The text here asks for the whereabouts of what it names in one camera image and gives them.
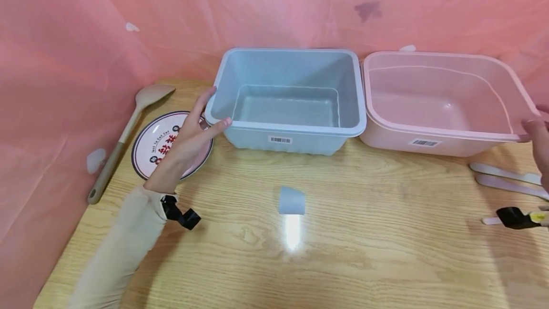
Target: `stain on fabric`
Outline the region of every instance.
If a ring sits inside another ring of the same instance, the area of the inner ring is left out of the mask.
[[[371,17],[381,17],[382,12],[379,9],[379,1],[363,2],[360,5],[355,6],[355,11],[362,20],[362,23],[370,19]]]

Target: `sleeve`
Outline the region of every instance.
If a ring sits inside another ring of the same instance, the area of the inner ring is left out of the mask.
[[[127,195],[114,226],[76,284],[69,309],[119,308],[131,277],[162,233],[164,196],[143,186]]]

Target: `plate rim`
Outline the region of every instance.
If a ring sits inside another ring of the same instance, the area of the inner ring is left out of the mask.
[[[137,135],[135,141],[133,142],[132,157],[131,157],[133,170],[137,173],[138,176],[140,176],[141,179],[143,179],[143,180],[148,180],[149,179],[147,176],[145,176],[143,174],[143,172],[140,171],[140,169],[137,167],[137,162],[136,162],[137,145],[139,144],[139,141],[143,137],[144,133],[151,127],[151,125],[155,124],[156,122],[158,122],[159,120],[162,120],[165,117],[168,117],[168,116],[174,115],[174,114],[189,115],[190,113],[191,113],[191,111],[188,111],[188,110],[170,111],[169,113],[164,113],[164,114],[156,117],[154,120],[149,122],[149,124],[145,125],[145,127],[143,129],[141,129],[140,133]],[[203,115],[200,115],[200,118],[202,118],[203,120],[206,120],[206,118],[203,117]],[[210,154],[212,153],[213,145],[214,145],[214,139],[210,140],[210,146],[207,150],[207,154],[206,154],[206,157],[204,158],[204,160],[192,172],[188,173],[187,175],[181,176],[181,178],[179,178],[179,181],[184,180],[185,178],[188,178],[189,176],[193,175],[196,171],[198,171],[198,169],[200,169],[200,167],[202,167],[203,164],[206,163],[206,160],[208,160],[208,158],[210,157]]]

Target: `white spatula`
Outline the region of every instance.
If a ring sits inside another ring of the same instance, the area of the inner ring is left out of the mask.
[[[469,167],[473,171],[484,173],[485,175],[497,175],[497,176],[502,176],[503,178],[515,179],[525,183],[541,185],[541,176],[535,175],[534,173],[518,175],[517,173],[505,171],[504,169],[490,166],[487,164],[481,164],[479,162],[472,162],[469,164]]]
[[[477,183],[479,183],[480,185],[494,187],[495,189],[523,193],[526,195],[543,198],[549,201],[549,194],[546,193],[546,191],[543,189],[537,190],[537,189],[531,189],[530,187],[513,184],[502,178],[499,178],[498,176],[493,176],[493,175],[477,175],[475,176],[475,179]]]
[[[141,111],[143,111],[145,107],[151,105],[152,103],[158,102],[160,99],[169,95],[173,91],[175,91],[175,88],[173,86],[153,84],[145,86],[137,93],[136,110],[133,111],[133,114],[128,121],[128,124],[126,125],[126,128],[122,132],[122,135],[120,136],[116,147],[112,151],[111,156],[109,156],[109,160],[107,160],[105,167],[101,170],[100,176],[97,178],[97,180],[95,180],[95,185],[88,195],[89,204],[97,204],[100,201],[106,184],[109,182],[109,179],[114,172],[116,163],[120,158],[123,147],[126,144],[126,140],[128,139],[130,132],[133,130],[133,127],[135,126],[137,118],[141,114]]]

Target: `wooden spoon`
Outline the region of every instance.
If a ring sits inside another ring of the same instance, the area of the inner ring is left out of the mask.
[[[100,176],[98,176],[97,180],[95,180],[95,185],[88,195],[89,204],[97,204],[101,200],[106,184],[109,182],[109,179],[111,179],[112,173],[114,172],[115,166],[120,158],[120,154],[126,144],[126,140],[128,139],[130,132],[133,130],[141,111],[152,103],[158,102],[160,99],[169,95],[173,91],[175,91],[173,86],[153,84],[145,86],[137,93],[136,110],[133,111],[133,114],[126,125],[126,128],[122,132],[116,147],[112,151],[111,156],[109,156],[109,160],[107,160],[105,167],[101,170]]]

